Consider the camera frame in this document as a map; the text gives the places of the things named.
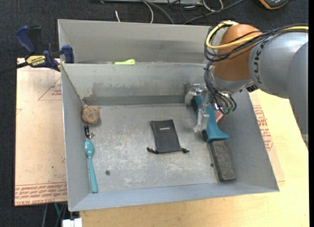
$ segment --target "teal spoon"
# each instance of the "teal spoon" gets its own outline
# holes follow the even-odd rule
[[[93,161],[92,161],[92,157],[95,154],[95,147],[94,147],[94,144],[89,139],[87,139],[85,141],[84,150],[85,150],[85,154],[87,156],[88,165],[89,165],[90,187],[91,187],[91,190],[93,193],[97,193],[98,192],[98,185],[97,185],[96,175],[95,175],[95,171],[94,171],[94,165],[93,165]]]

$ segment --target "gray floor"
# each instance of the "gray floor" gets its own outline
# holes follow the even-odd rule
[[[238,0],[223,0],[228,6]],[[185,22],[182,13],[176,7],[161,5],[176,24]],[[56,22],[57,19],[80,19],[117,21],[114,12],[119,13],[122,22],[148,23],[150,12],[140,2],[89,2],[88,0],[0,0],[0,62],[2,68],[13,66],[17,57],[24,57],[26,51],[16,38],[15,31],[22,26],[42,27],[41,45],[38,51],[48,48],[58,50]],[[155,23],[170,23],[167,17],[153,7]],[[183,10],[187,19],[196,13],[206,13],[204,9],[195,11]],[[260,30],[278,28],[296,23],[308,23],[309,0],[292,0],[277,10],[267,10],[256,0],[245,0],[242,3],[198,19],[190,25],[215,25],[223,20],[234,20],[239,23],[253,25]],[[42,224],[45,205],[33,207],[14,207],[14,153],[15,153],[15,99],[16,73],[0,75],[0,223],[1,226],[37,227]],[[48,206],[47,225],[54,226],[57,219],[53,204]]]

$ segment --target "metal tray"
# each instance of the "metal tray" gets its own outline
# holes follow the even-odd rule
[[[82,48],[76,50],[78,44],[82,45],[82,37],[71,35],[76,25],[77,28],[86,31],[81,33],[86,39],[93,37],[92,34],[100,32],[102,28],[115,30],[113,40],[118,36],[124,37],[123,29],[119,27],[130,29],[139,27],[139,31],[150,33],[152,36],[152,40],[144,43],[146,46],[149,44],[150,49],[154,45],[158,47],[162,44],[153,41],[158,39],[158,36],[154,36],[154,30],[165,27],[145,24],[117,26],[117,23],[91,21],[59,22],[62,38],[60,46],[70,43],[74,47],[77,59],[76,63],[62,64],[61,68],[70,211],[279,190],[246,91],[234,95],[237,109],[220,120],[220,129],[230,136],[226,144],[236,174],[235,181],[221,183],[211,166],[208,144],[203,141],[200,134],[193,131],[197,123],[195,113],[190,106],[184,104],[186,87],[204,82],[204,64],[201,63],[203,58],[198,59],[197,63],[184,60],[173,62],[171,56],[174,56],[175,52],[168,45],[168,50],[162,52],[164,62],[159,62],[160,54],[155,55],[153,62],[145,62],[142,55],[147,55],[150,50],[147,50],[140,41],[136,48],[129,52],[129,55],[136,59],[135,65],[108,63],[113,61],[114,53],[113,48],[106,45],[105,48],[86,47],[86,50],[90,49],[91,59],[88,59]],[[187,27],[169,26],[170,30],[173,28],[178,29],[179,34],[177,36],[169,34],[171,38],[169,43],[179,48],[182,46],[180,35]],[[199,46],[199,43],[203,43],[201,42],[203,39],[199,37],[200,30],[205,36],[206,27],[195,28],[197,31],[191,32],[188,39],[192,43],[197,42]],[[170,30],[165,29],[163,32],[169,33]],[[202,54],[199,51],[200,47],[195,49],[195,53],[190,53],[190,60]],[[99,57],[106,49],[109,52],[101,63]],[[117,58],[126,58],[126,54],[124,55],[119,48],[116,48],[116,51]],[[96,105],[101,111],[101,122],[90,126],[90,132],[96,135],[92,142],[96,149],[93,162],[99,186],[98,193],[92,193],[89,185],[87,158],[84,153],[84,123],[81,119],[83,104]],[[190,150],[188,153],[155,155],[147,151],[147,147],[154,147],[154,136],[149,122],[166,119],[174,121],[180,144]]]

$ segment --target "small black clip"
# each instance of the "small black clip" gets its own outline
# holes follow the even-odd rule
[[[88,125],[84,125],[84,129],[85,129],[86,138],[92,139],[95,136],[94,133],[89,134],[89,126]]]

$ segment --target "blue clamp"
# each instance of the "blue clamp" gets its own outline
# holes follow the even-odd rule
[[[74,63],[73,50],[72,50],[70,45],[64,45],[62,47],[62,52],[65,55],[65,62],[66,63]]]
[[[28,26],[23,26],[15,33],[16,39],[18,40],[19,44],[23,46],[25,49],[27,49],[27,56],[25,57],[25,60],[36,53],[36,47],[33,45],[33,42],[31,41],[29,35],[28,35]]]
[[[27,50],[27,55],[25,57],[25,61],[32,55],[36,53],[36,47],[33,44],[29,33],[28,33],[29,27],[23,26],[21,27],[16,33],[15,36],[21,46],[26,48]],[[65,61],[66,63],[74,63],[74,54],[71,46],[65,45],[62,47],[62,50],[56,53],[50,53],[48,50],[43,51],[43,55],[45,56],[45,59],[42,60],[42,62],[39,64],[34,64],[34,63],[29,63],[27,62],[28,65],[31,67],[46,67],[50,68],[56,71],[60,71],[60,64],[58,61],[54,59],[55,55],[65,55]]]
[[[196,117],[198,116],[198,110],[201,107],[201,103],[203,100],[203,96],[193,97],[195,104],[197,105],[197,109],[195,110]],[[224,141],[229,138],[229,135],[222,132],[216,123],[215,111],[213,107],[206,108],[207,114],[209,114],[209,120],[207,122],[207,127],[202,131],[204,141],[212,142],[212,141]]]

